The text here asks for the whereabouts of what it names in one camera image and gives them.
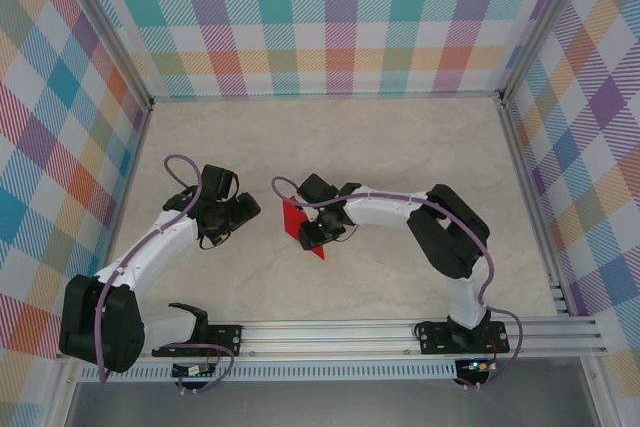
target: beige floor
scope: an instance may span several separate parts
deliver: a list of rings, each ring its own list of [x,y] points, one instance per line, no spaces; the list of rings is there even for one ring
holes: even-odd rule
[[[311,172],[336,186],[401,192],[449,184],[492,231],[497,275],[488,302],[519,315],[555,314],[491,99],[159,104],[116,254],[180,190],[162,167],[176,152],[237,172],[262,213],[217,249],[184,251],[141,301],[144,314],[179,301],[221,321],[446,316],[446,279],[408,231],[362,227],[347,243],[326,246],[324,262],[284,233],[270,179],[302,182]],[[176,170],[189,178],[188,168]]]

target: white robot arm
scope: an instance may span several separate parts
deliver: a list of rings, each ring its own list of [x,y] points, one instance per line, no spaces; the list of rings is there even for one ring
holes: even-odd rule
[[[384,192],[364,186],[354,190],[353,193],[394,194],[394,192]],[[416,192],[404,195],[414,199],[427,199],[428,194],[427,192]],[[420,207],[421,204],[417,202],[394,202],[380,197],[370,197],[348,200],[344,206],[344,211],[355,225],[375,224],[406,229],[411,214]],[[451,320],[467,329],[473,329],[480,324],[487,309],[478,301],[478,294],[488,276],[489,268],[487,263],[484,258],[479,258],[473,266],[469,277],[449,279],[449,292],[451,294],[449,317]]]
[[[420,202],[423,199],[440,205],[486,246],[489,228],[451,188],[436,185],[430,192],[395,193],[348,183],[338,190],[312,174],[297,188],[297,195],[308,204],[327,204],[319,209],[304,208],[312,219],[304,222],[298,233],[305,250],[337,240],[346,232],[345,226],[408,227],[433,267],[450,279],[449,322],[463,332],[485,328],[489,314],[479,294],[489,268],[482,253],[458,225],[443,225],[440,221],[444,216]],[[337,197],[345,200],[331,203]]]
[[[171,261],[186,247],[204,238],[213,246],[226,241],[231,232],[260,213],[260,207],[248,193],[230,196],[236,174],[226,169],[206,165],[202,172],[202,191],[194,200],[196,188],[187,187],[174,195],[163,206],[157,220],[149,230],[110,265],[95,276],[77,275],[65,290],[60,331],[60,351],[87,362],[97,362],[96,308],[101,292],[109,287],[101,317],[101,346],[104,365],[114,372],[124,372],[136,361],[140,353],[174,343],[202,343],[207,339],[206,312],[183,304],[170,304],[180,310],[142,319],[138,301],[160,277]],[[187,215],[180,215],[193,202]],[[125,268],[123,260],[130,257]]]

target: red block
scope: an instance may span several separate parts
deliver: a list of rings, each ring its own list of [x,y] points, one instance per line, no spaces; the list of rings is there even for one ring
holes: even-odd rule
[[[307,214],[284,200],[282,201],[282,212],[284,213],[284,231],[294,239],[298,240],[300,224],[309,220]],[[313,249],[312,252],[324,260],[324,247],[322,245]]]

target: colorful checkered wall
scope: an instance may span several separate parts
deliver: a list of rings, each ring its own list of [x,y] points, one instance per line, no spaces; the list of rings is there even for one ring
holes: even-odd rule
[[[536,0],[103,4],[150,90],[173,97],[493,91],[539,12]]]
[[[507,66],[504,69],[504,71],[502,72],[502,76],[500,77],[500,81],[498,82],[498,85],[496,86],[496,90],[504,90],[507,81],[509,80],[509,76],[511,75],[511,73],[513,72],[513,68],[515,67],[516,63],[518,62],[518,59],[520,58],[520,54],[522,53],[522,49],[525,47],[525,45],[527,45],[527,42],[529,42],[529,39],[531,38],[531,35],[533,33],[533,29],[536,26],[536,24],[538,23],[538,19],[540,18],[540,15],[542,15],[542,13],[544,12],[545,8],[547,7],[547,2],[549,0],[537,0],[536,4],[533,8],[533,10],[531,11],[531,14],[529,15],[529,18],[527,19],[527,22],[524,26],[524,29],[522,29],[522,32],[520,33],[520,37],[518,38],[518,42],[515,46],[515,48],[513,49],[513,51],[511,52],[511,56],[509,57],[509,61],[507,62]]]
[[[570,0],[513,114],[571,294],[602,320],[640,425],[640,0]]]
[[[76,0],[0,0],[2,427],[44,412],[62,293],[104,260],[143,112]]]

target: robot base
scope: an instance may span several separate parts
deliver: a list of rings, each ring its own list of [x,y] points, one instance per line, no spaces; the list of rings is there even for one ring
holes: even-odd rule
[[[200,336],[198,340],[189,340],[186,344],[215,344],[221,347],[226,347],[234,356],[240,354],[240,343],[242,342],[242,326],[241,325],[208,325],[207,331],[204,336]],[[153,350],[151,355],[153,357],[206,357],[207,349],[200,348],[184,348],[179,349],[180,352],[176,352],[176,349],[170,349],[167,347],[160,347]],[[225,352],[220,352],[222,357],[228,357]]]
[[[459,332],[452,329],[451,322],[422,322],[414,330],[420,341],[423,355],[433,354],[506,354],[509,352],[509,339],[503,322],[488,322],[482,334],[470,335],[461,345]]]

